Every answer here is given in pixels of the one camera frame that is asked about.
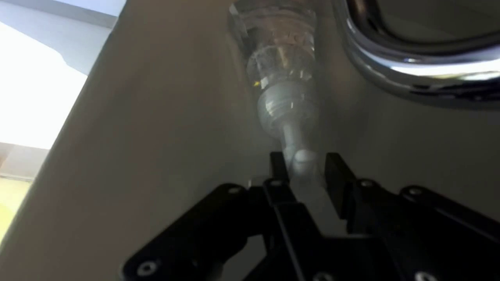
metal pipe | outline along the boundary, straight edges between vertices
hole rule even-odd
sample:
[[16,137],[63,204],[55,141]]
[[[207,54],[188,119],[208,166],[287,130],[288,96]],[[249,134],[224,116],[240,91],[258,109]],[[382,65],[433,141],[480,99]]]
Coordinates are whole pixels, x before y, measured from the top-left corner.
[[335,0],[344,45],[376,84],[412,99],[500,109],[500,30],[449,41],[413,41],[385,23],[377,0]]

